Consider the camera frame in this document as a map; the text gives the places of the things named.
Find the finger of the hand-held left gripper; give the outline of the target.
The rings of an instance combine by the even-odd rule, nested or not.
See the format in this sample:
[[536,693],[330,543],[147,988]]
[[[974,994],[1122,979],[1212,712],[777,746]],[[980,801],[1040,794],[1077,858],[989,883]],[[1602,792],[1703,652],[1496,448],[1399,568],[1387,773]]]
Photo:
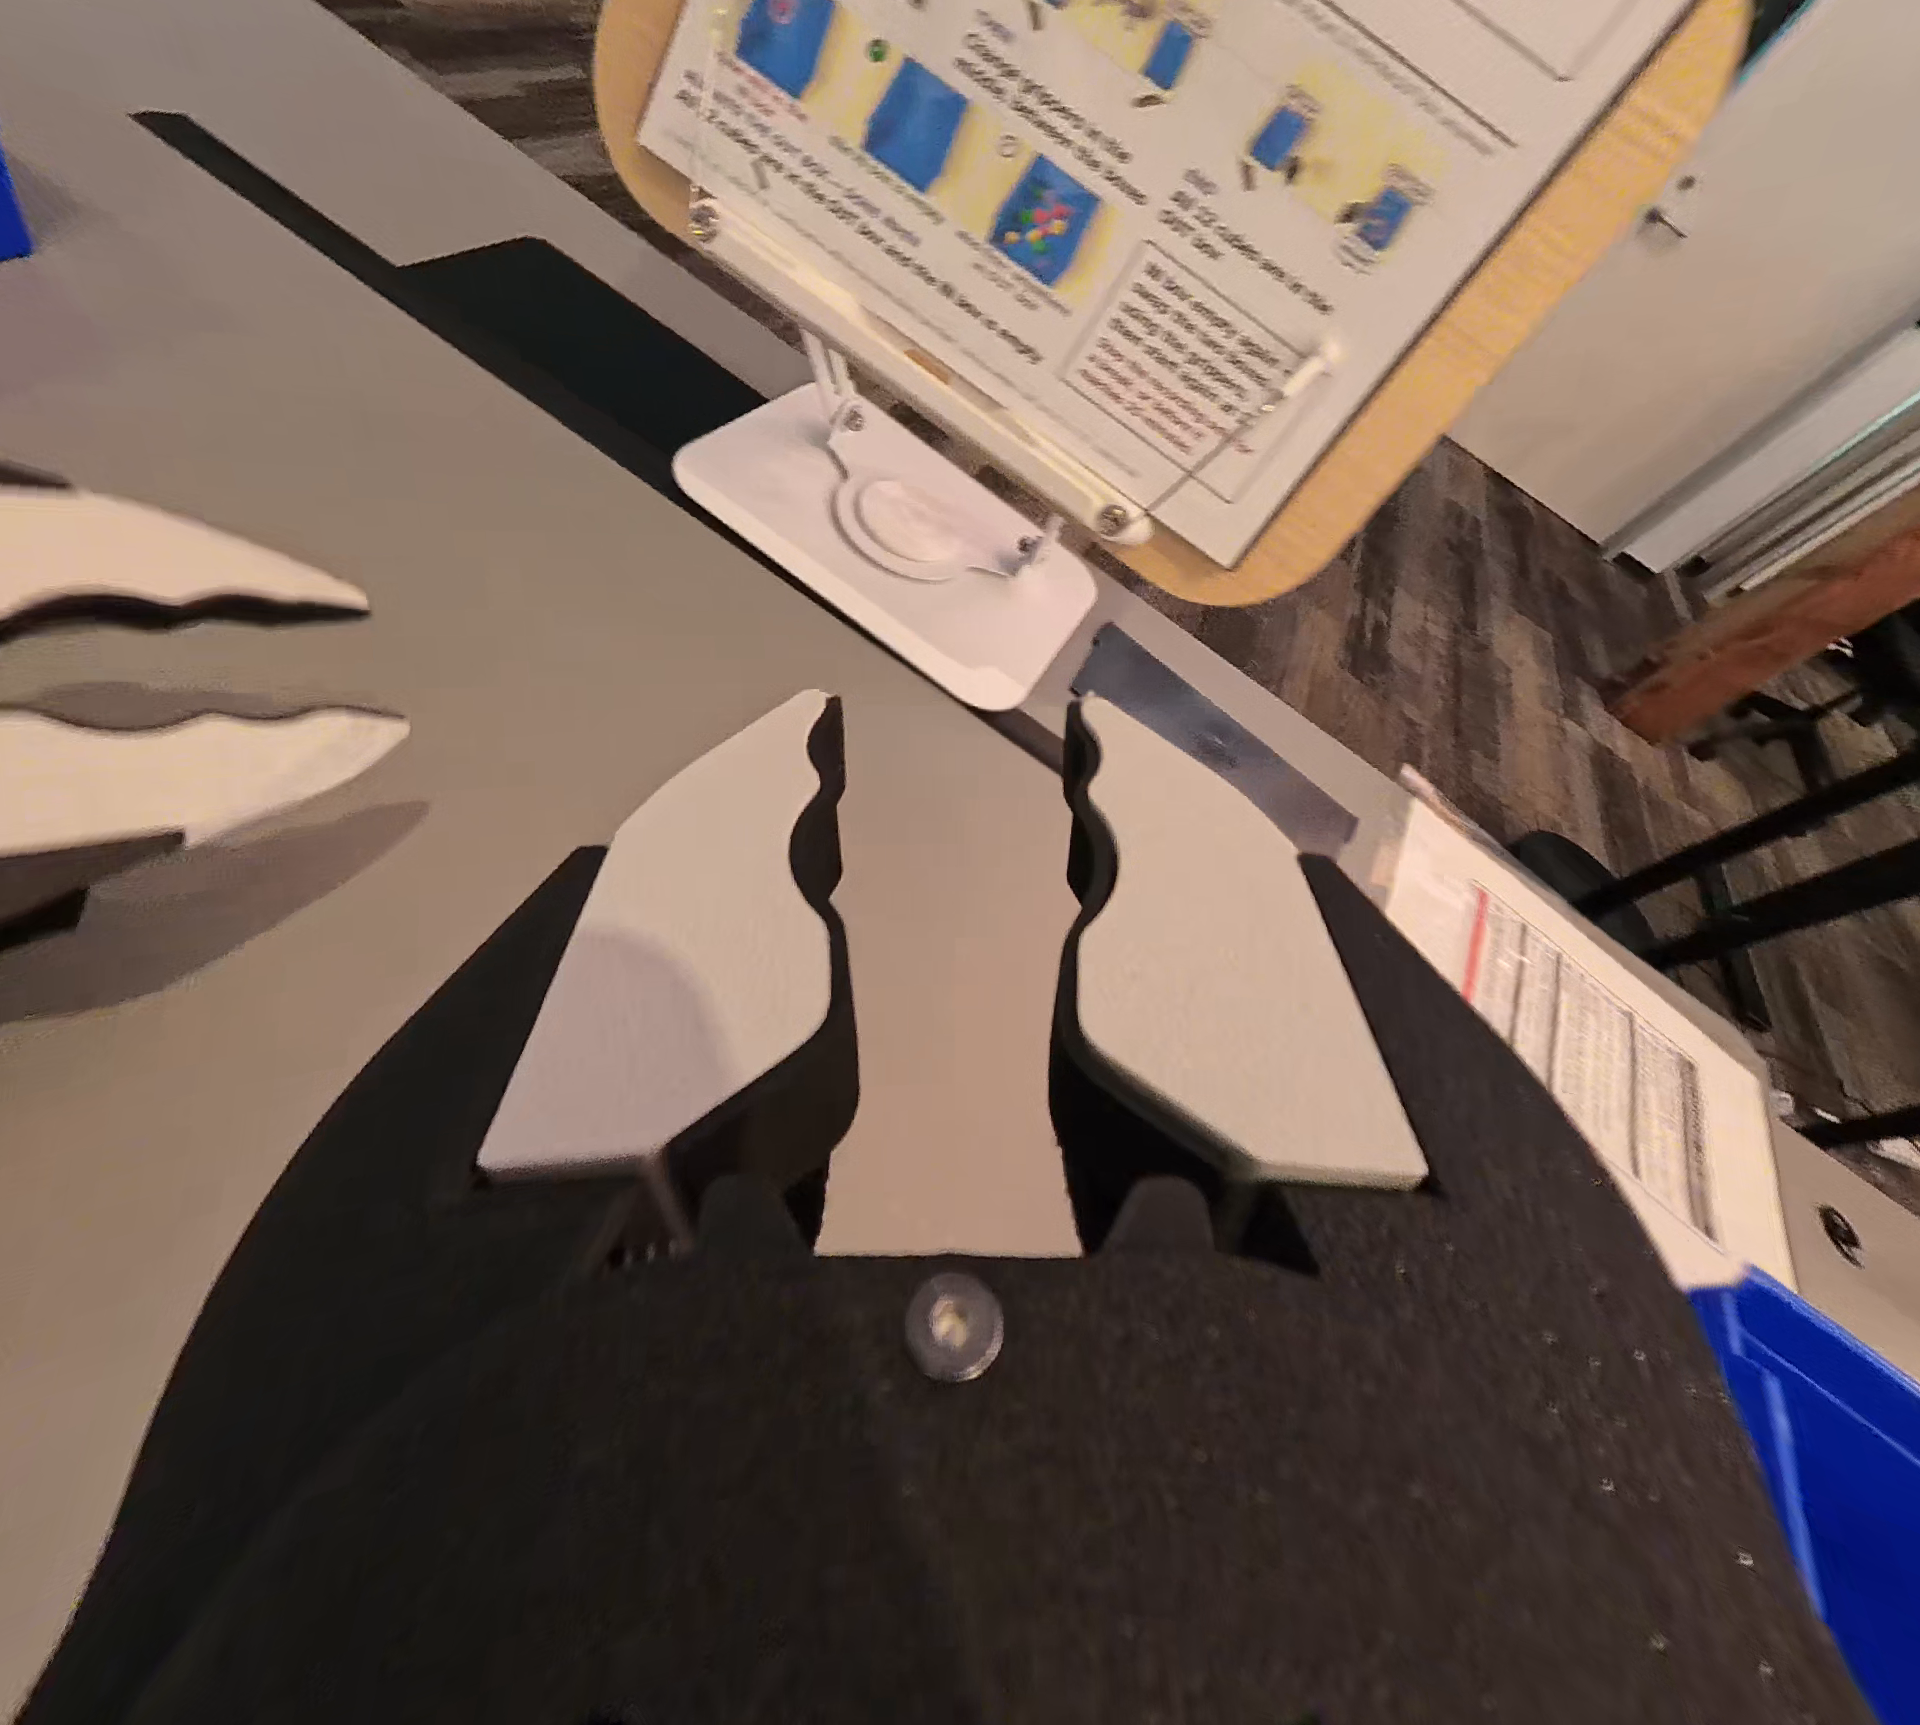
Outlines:
[[195,518],[0,470],[0,638],[79,625],[351,625],[367,594],[315,567]]
[[81,727],[0,716],[0,853],[35,858],[174,836],[186,849],[325,801],[387,763],[409,723],[388,712],[190,716],[162,727]]

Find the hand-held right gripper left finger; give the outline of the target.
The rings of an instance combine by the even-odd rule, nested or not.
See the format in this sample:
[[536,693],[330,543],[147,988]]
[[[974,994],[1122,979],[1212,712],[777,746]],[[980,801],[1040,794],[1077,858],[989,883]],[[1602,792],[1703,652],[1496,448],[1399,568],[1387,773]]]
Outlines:
[[837,918],[845,716],[805,689],[614,832],[478,1141],[486,1181],[643,1179],[690,1234],[723,1179],[819,1239],[860,1107]]

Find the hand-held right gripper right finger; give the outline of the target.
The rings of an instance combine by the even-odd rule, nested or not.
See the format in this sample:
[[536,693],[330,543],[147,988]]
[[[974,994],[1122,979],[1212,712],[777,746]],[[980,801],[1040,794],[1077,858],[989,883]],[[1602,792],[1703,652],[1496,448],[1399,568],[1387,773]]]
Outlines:
[[1233,777],[1104,693],[1070,712],[1072,924],[1047,1119],[1081,1241],[1141,1181],[1213,1241],[1280,1241],[1282,1191],[1427,1191],[1427,1156],[1320,895],[1355,895]]

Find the black desk flap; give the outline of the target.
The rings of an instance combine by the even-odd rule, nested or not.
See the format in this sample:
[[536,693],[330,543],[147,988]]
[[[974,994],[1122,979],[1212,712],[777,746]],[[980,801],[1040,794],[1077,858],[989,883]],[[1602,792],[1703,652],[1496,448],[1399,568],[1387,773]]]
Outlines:
[[1256,806],[1299,853],[1337,858],[1355,837],[1355,816],[1299,765],[1276,753],[1256,731],[1241,727],[1198,683],[1175,678],[1158,655],[1100,625],[1070,683],[1077,696],[1104,696],[1134,723],[1151,727],[1175,753],[1233,785]]
[[547,241],[500,241],[404,267],[420,309],[443,316],[472,359],[563,418],[602,457],[671,488],[678,445],[765,397]]

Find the laminated paper sheet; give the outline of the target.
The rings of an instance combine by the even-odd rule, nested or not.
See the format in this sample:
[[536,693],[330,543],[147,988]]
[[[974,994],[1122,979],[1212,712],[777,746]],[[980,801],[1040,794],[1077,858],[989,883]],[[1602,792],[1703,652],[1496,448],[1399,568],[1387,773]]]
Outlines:
[[1419,792],[1387,918],[1589,1141],[1674,1284],[1798,1290],[1767,1073],[1744,1040]]

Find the printed instruction sheet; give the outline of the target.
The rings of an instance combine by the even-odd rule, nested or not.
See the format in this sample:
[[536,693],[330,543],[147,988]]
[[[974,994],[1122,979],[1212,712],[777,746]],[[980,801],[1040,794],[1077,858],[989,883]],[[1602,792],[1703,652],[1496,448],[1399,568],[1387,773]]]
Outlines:
[[1697,0],[678,0],[691,241],[1108,541],[1241,567]]

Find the white cabinet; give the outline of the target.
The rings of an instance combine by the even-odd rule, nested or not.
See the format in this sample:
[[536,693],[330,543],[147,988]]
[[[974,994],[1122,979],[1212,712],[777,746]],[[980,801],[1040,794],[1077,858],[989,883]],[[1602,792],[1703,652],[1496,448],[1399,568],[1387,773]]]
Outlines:
[[1649,567],[1788,408],[1914,316],[1920,0],[1808,0],[1453,439]]

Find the black desk frame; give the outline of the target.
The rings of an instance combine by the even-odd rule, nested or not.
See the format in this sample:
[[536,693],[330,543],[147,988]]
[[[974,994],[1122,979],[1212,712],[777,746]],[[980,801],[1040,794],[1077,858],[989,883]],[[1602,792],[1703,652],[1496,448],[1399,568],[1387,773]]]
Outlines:
[[1914,1179],[1914,609],[1598,770],[1504,801],[1496,837],[1755,1040],[1799,1136]]

